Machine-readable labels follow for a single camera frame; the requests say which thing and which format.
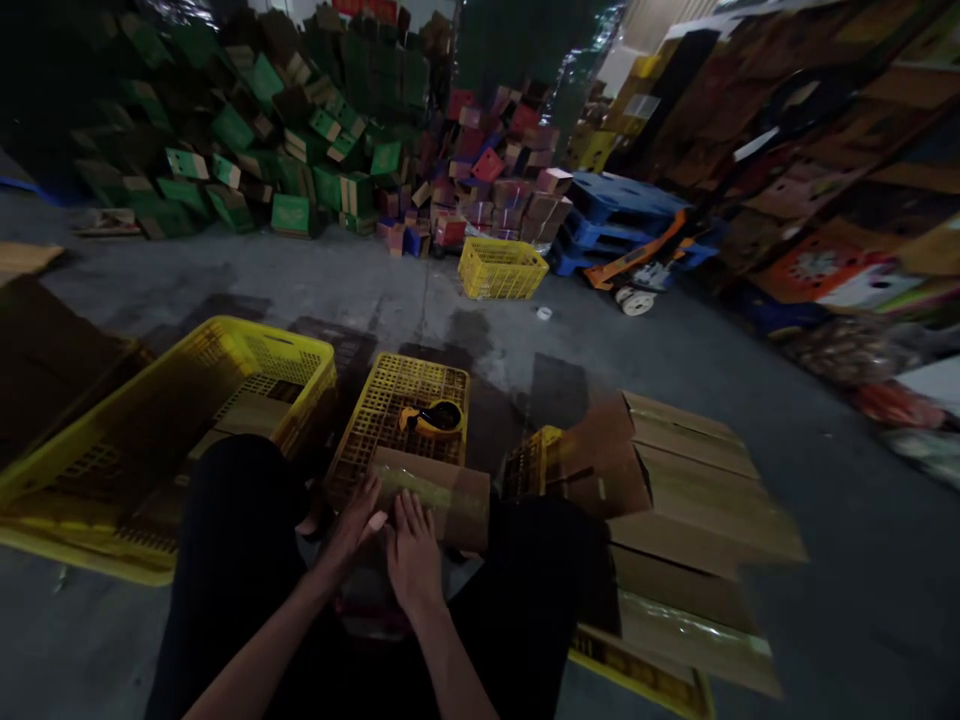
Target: pallet jack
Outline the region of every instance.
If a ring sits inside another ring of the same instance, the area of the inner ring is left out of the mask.
[[[864,66],[844,65],[800,70],[784,80],[758,115],[757,136],[733,153],[733,167],[717,186],[692,208],[679,210],[656,240],[584,270],[587,280],[597,290],[613,290],[626,315],[648,312],[657,295],[666,291],[673,263],[710,229],[712,212],[747,170],[770,150],[839,116],[874,74]],[[731,202],[746,199],[741,195]]]

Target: yellow crate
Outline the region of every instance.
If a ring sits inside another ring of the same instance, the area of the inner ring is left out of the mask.
[[[548,268],[526,243],[467,238],[457,272],[469,298],[528,300]]]
[[[463,410],[463,429],[459,436],[431,440],[400,429],[400,411],[404,407],[422,407],[435,400],[455,402]],[[324,479],[327,501],[336,510],[343,507],[366,475],[378,447],[463,465],[469,404],[470,375],[463,370],[405,355],[380,353]]]
[[[290,399],[271,440],[288,458],[334,404],[327,343],[231,317],[208,320],[15,468],[0,542],[148,585],[173,576],[193,446],[241,394]]]
[[[648,663],[617,640],[577,625],[568,657],[573,662],[645,697],[686,720],[714,720],[716,711],[706,677],[693,670],[693,683]]]
[[[563,430],[544,425],[510,453],[503,472],[505,500],[524,495],[543,495],[547,483],[556,480],[560,470],[559,441]]]

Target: pallet jack wheel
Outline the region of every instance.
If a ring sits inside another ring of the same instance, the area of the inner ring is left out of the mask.
[[[617,301],[617,305],[623,305],[626,302],[627,298],[633,295],[636,290],[629,285],[624,285],[622,288],[617,290],[617,294],[613,296],[613,299]]]
[[[653,303],[656,299],[657,296],[654,293],[637,290],[620,302],[620,309],[623,310],[624,315],[636,317],[637,315],[643,315],[649,312],[653,308]]]

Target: hand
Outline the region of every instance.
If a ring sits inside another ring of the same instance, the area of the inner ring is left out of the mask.
[[[385,512],[373,512],[380,485],[380,478],[370,473],[337,516],[317,564],[304,578],[322,592],[332,592],[340,584],[357,550],[387,521]]]
[[[383,528],[387,574],[397,602],[416,625],[425,615],[446,607],[433,511],[424,512],[420,498],[403,490],[394,502],[394,522],[396,529]]]

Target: person's left hand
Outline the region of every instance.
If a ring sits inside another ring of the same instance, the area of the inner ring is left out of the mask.
[[[380,478],[374,473],[370,473],[357,486],[346,507],[337,516],[333,531],[320,551],[317,564],[307,573],[305,579],[317,584],[325,592],[332,592],[340,584],[354,554],[363,543],[380,531],[387,520],[385,512],[373,512],[380,495],[380,486]]]

